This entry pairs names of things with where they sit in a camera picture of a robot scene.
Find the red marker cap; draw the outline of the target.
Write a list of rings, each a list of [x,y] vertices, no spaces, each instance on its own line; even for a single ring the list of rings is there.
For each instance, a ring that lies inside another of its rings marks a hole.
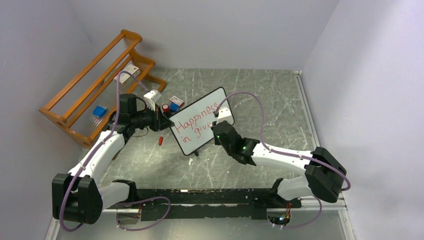
[[[159,137],[159,140],[158,140],[158,145],[159,146],[161,146],[163,144],[163,140],[164,140],[163,136],[160,136]]]

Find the black framed whiteboard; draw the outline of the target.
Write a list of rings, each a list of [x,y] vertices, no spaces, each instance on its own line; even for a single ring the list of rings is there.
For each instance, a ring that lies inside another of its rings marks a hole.
[[[214,111],[226,97],[225,89],[218,87],[170,117],[171,132],[185,156],[214,138],[211,127],[218,121]]]

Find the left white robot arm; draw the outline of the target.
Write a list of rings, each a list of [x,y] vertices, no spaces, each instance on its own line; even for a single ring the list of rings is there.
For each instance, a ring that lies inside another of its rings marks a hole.
[[[161,93],[148,91],[143,97],[132,93],[119,96],[118,110],[111,113],[97,142],[86,156],[68,173],[58,173],[52,180],[52,216],[79,224],[94,224],[104,209],[116,204],[134,207],[139,200],[137,187],[131,180],[114,180],[98,187],[101,176],[117,153],[137,129],[159,132],[173,123],[168,113],[157,104]]]

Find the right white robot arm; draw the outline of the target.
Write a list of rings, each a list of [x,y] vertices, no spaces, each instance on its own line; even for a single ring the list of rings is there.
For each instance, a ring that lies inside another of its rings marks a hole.
[[[240,164],[281,168],[298,175],[277,180],[276,190],[269,197],[275,207],[308,196],[327,203],[337,202],[347,171],[326,148],[298,151],[275,147],[241,137],[227,121],[213,123],[211,130],[215,144]]]

